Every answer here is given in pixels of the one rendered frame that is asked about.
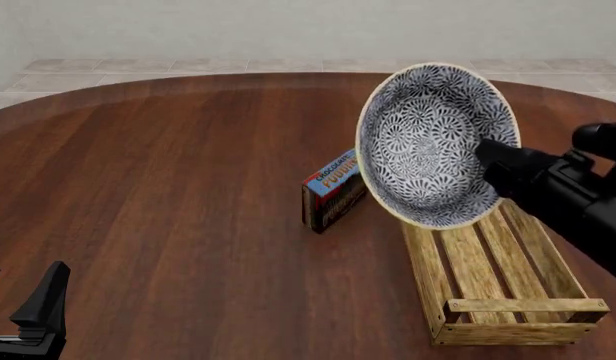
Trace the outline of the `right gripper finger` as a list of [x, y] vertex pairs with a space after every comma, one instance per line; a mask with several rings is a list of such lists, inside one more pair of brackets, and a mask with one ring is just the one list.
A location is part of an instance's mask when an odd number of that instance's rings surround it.
[[490, 139], [482, 140], [475, 154], [481, 164], [542, 164], [553, 161], [553, 156], [545, 152], [508, 146]]
[[524, 211], [537, 211], [543, 191], [543, 164], [504, 164], [493, 162], [485, 168], [484, 179], [503, 198], [512, 200]]

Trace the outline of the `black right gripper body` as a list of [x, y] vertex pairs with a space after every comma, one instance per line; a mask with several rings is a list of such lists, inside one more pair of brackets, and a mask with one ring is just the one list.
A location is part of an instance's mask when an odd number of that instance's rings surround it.
[[616, 224], [616, 169], [604, 176], [595, 161], [572, 149], [533, 179], [530, 213], [548, 225]]

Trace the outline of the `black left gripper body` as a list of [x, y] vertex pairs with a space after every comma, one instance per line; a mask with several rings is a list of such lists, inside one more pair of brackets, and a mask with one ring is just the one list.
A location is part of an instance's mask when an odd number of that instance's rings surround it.
[[0, 360], [59, 360], [66, 329], [20, 327], [19, 334], [0, 335]]

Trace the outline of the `black and white patterned bowl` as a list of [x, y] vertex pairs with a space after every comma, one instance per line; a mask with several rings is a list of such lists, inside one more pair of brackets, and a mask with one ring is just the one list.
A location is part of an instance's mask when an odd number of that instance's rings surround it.
[[426, 62], [373, 90], [356, 125], [355, 153], [368, 191], [391, 215], [449, 230], [501, 203], [475, 155], [482, 140], [521, 146], [508, 101], [475, 71]]

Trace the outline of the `wooden slat tray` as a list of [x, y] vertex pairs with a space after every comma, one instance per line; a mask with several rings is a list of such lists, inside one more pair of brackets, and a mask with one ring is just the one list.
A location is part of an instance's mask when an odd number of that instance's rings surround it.
[[469, 227], [402, 233], [435, 345], [574, 344], [610, 311], [511, 201]]

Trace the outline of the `chocolate pudding box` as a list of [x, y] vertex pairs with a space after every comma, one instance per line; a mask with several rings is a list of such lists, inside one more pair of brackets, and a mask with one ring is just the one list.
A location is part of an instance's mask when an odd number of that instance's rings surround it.
[[302, 183], [302, 221], [323, 233], [367, 193], [355, 149], [350, 149]]

